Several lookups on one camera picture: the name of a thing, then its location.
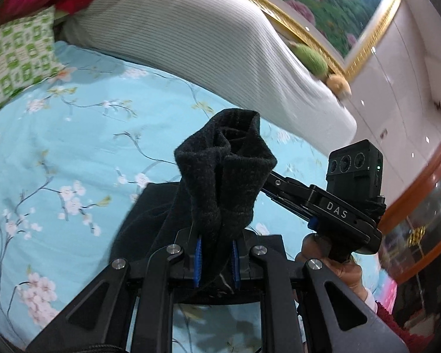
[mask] stuffed toy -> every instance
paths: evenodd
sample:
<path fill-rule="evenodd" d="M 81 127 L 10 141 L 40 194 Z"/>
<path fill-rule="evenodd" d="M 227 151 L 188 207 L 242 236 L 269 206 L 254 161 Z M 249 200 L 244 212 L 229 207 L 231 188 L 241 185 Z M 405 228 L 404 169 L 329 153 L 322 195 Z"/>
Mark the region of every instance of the stuffed toy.
<path fill-rule="evenodd" d="M 289 48 L 313 76 L 320 80 L 326 79 L 328 64 L 318 51 L 296 42 L 289 42 Z"/>
<path fill-rule="evenodd" d="M 325 83 L 340 101 L 351 99 L 351 88 L 343 76 L 330 74 Z"/>

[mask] glass cabinet door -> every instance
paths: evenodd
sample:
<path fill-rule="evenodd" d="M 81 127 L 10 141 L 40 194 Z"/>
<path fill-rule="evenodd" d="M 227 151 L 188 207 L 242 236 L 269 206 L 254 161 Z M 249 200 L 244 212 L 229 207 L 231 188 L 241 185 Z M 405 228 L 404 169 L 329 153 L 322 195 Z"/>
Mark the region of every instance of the glass cabinet door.
<path fill-rule="evenodd" d="M 441 179 L 423 201 L 382 239 L 380 258 L 393 278 L 417 273 L 441 251 Z"/>

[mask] painting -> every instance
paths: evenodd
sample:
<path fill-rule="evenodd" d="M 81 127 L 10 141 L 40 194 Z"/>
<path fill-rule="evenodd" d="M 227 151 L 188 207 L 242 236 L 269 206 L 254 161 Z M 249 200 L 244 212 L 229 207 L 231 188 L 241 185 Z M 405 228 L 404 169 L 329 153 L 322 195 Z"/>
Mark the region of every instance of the painting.
<path fill-rule="evenodd" d="M 325 56 L 352 79 L 390 24 L 401 0 L 252 0 L 281 34 Z"/>

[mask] metal screw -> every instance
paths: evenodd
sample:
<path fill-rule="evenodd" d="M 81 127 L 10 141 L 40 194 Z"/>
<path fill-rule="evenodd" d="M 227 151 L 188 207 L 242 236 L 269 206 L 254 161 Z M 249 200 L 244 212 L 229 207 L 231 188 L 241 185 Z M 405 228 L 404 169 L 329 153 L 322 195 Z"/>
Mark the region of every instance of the metal screw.
<path fill-rule="evenodd" d="M 114 259 L 111 266 L 114 269 L 123 269 L 126 266 L 126 261 L 124 259 Z"/>
<path fill-rule="evenodd" d="M 178 252 L 181 251 L 181 247 L 178 244 L 170 244 L 167 248 L 166 251 L 169 254 L 177 254 Z"/>
<path fill-rule="evenodd" d="M 322 262 L 321 262 L 320 260 L 318 260 L 318 259 L 310 259 L 310 260 L 307 262 L 307 265 L 308 265 L 309 268 L 310 268 L 311 270 L 313 270 L 313 271 L 317 271 L 317 270 L 319 270 L 319 269 L 322 269 L 322 267 L 323 267 Z"/>
<path fill-rule="evenodd" d="M 266 254 L 268 252 L 268 249 L 265 246 L 254 246 L 253 247 L 253 253 L 256 256 L 261 256 L 262 254 Z"/>

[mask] blue bed sheet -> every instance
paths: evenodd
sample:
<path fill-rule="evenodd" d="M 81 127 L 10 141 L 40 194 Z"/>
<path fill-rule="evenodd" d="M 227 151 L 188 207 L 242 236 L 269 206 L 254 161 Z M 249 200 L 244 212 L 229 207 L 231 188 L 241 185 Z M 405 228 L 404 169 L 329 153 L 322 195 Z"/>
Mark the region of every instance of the blue bed sheet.
<path fill-rule="evenodd" d="M 0 333 L 25 347 L 107 264 L 115 234 L 149 182 L 177 181 L 173 150 L 222 98 L 160 70 L 63 42 L 66 69 L 0 111 Z M 276 171 L 326 186 L 327 157 L 262 121 Z M 288 257 L 309 233 L 263 193 L 250 225 L 280 233 Z M 376 257 L 357 256 L 377 286 Z M 257 304 L 177 306 L 174 352 L 254 352 Z"/>

